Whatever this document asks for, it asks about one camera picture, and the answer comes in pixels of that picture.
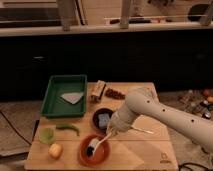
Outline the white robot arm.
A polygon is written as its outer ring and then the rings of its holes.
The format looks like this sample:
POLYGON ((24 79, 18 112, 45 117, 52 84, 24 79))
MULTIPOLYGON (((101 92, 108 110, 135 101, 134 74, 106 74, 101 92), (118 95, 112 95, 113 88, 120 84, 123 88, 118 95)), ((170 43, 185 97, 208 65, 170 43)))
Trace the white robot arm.
POLYGON ((127 132, 141 115, 160 121, 213 152, 213 121, 166 106, 145 87, 132 89, 126 94, 123 104, 111 116, 107 132, 114 135, 127 132))

